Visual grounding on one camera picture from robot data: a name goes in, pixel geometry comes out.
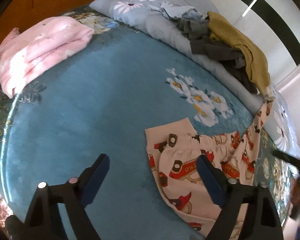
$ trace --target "pajama set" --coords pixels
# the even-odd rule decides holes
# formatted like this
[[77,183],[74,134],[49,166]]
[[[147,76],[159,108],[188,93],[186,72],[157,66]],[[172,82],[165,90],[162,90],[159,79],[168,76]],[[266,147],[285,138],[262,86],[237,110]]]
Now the pajama set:
[[[162,198],[202,235],[208,235],[221,209],[213,204],[197,173],[198,156],[205,154],[227,178],[252,185],[260,130],[270,114],[272,99],[261,106],[242,137],[237,131],[212,137],[197,135],[187,118],[146,130],[149,164]],[[243,204],[231,239],[238,238],[246,209]]]

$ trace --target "folded pink cloth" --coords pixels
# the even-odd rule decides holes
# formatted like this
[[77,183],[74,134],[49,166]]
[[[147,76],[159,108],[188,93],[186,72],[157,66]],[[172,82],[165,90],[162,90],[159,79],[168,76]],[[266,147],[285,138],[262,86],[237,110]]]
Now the folded pink cloth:
[[84,49],[94,30],[71,17],[45,19],[23,33],[14,28],[0,44],[0,84],[12,98],[46,70]]

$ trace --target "floral pillow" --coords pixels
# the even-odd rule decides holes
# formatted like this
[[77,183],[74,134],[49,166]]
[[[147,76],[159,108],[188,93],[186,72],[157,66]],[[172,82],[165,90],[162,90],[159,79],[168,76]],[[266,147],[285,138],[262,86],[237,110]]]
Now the floral pillow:
[[145,24],[145,19],[148,16],[162,14],[151,8],[160,8],[164,2],[172,6],[191,5],[202,15],[208,11],[218,12],[210,0],[95,0],[90,4],[90,7],[115,20],[138,28],[138,25]]

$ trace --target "yellow flower center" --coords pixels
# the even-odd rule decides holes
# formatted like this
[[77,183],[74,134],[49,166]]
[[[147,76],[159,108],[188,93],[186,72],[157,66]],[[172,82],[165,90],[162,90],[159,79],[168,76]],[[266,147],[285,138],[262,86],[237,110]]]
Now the yellow flower center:
[[174,85],[177,88],[181,88],[181,85],[175,81],[172,82],[172,85]]
[[202,111],[202,110],[200,109],[199,106],[193,105],[193,107],[198,111],[199,114],[202,114],[202,116],[204,116],[204,117],[207,117],[207,116],[208,116],[204,111]]
[[217,98],[217,97],[214,97],[214,98],[213,98],[213,101],[215,101],[216,103],[221,103],[220,98]]
[[196,100],[196,101],[202,101],[201,96],[195,95],[193,98],[194,98],[194,100]]

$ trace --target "yellow sweater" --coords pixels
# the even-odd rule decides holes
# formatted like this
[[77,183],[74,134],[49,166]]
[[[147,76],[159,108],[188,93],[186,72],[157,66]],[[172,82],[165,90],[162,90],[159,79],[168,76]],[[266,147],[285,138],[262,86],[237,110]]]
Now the yellow sweater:
[[208,12],[211,30],[210,38],[220,39],[233,48],[241,50],[246,61],[246,72],[249,80],[256,85],[261,94],[266,95],[270,85],[268,62],[265,54],[247,36],[233,27],[223,16]]

